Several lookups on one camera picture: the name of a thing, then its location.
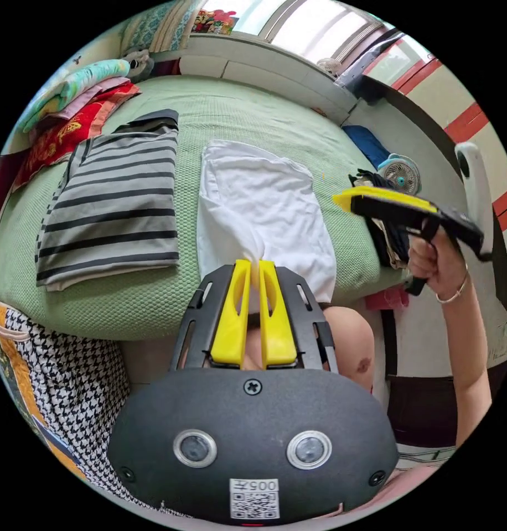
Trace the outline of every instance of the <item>blue cloth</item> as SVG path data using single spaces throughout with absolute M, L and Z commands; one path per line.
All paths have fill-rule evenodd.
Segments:
M 342 126 L 342 131 L 348 135 L 353 143 L 362 151 L 364 156 L 377 169 L 384 162 L 390 152 L 375 138 L 374 134 L 363 126 Z

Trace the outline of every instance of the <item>sticker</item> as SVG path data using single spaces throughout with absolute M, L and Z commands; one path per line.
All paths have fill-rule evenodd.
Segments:
M 230 480 L 231 517 L 240 520 L 274 520 L 280 517 L 277 480 Z

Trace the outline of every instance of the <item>folded striped shirt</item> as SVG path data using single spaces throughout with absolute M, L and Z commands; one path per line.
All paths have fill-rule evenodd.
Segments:
M 178 113 L 166 109 L 76 147 L 37 236 L 37 286 L 178 264 L 177 145 Z

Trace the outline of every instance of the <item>toy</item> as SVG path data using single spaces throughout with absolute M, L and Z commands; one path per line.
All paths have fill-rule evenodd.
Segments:
M 132 83 L 139 83 L 150 77 L 154 68 L 154 60 L 150 57 L 147 49 L 141 46 L 130 48 L 122 59 L 130 63 L 127 77 Z
M 229 35 L 239 20 L 237 17 L 232 16 L 236 14 L 235 11 L 226 12 L 222 9 L 214 11 L 201 9 L 194 21 L 192 32 Z

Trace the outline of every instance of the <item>houndstooth fabric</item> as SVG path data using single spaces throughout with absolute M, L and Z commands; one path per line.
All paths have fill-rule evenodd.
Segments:
M 107 458 L 111 430 L 130 393 L 117 343 L 46 330 L 13 309 L 7 309 L 6 328 L 30 335 L 16 347 L 29 367 L 35 402 L 46 427 L 67 446 L 87 480 L 152 508 L 125 489 Z M 163 505 L 158 511 L 186 516 Z

